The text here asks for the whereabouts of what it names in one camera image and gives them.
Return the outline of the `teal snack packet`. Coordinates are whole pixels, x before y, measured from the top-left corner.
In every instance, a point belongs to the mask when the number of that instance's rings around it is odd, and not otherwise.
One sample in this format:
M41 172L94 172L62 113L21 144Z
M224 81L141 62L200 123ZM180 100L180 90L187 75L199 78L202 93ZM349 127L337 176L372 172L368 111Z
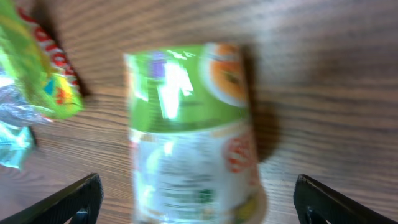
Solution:
M17 128L1 121L1 165L23 169L36 143L30 127Z

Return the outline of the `green cup noodles container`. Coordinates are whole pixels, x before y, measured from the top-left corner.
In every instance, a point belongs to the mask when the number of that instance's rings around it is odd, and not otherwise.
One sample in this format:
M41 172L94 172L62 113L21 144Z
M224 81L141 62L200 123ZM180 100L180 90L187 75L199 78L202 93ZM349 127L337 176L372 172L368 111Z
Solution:
M239 48L124 55L136 223L260 223L266 212Z

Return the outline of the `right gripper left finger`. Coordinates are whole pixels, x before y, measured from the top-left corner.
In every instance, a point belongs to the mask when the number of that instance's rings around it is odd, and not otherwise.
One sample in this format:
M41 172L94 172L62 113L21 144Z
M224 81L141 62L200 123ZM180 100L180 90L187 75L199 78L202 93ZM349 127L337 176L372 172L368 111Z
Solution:
M103 198L100 175L92 173L1 220L1 224L95 224Z

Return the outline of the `green snack bag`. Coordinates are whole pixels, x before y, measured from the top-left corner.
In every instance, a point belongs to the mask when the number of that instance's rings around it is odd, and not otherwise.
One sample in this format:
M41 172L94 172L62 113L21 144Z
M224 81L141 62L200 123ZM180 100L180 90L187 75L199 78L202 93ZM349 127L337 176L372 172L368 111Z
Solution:
M1 0L1 121L45 124L82 108L77 75L64 51L22 8Z

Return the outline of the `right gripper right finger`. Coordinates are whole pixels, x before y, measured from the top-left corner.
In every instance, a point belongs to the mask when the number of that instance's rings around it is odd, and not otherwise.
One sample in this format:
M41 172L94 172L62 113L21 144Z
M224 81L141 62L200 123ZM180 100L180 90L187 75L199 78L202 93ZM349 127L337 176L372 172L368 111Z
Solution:
M304 174L297 177L293 200L301 224L397 224Z

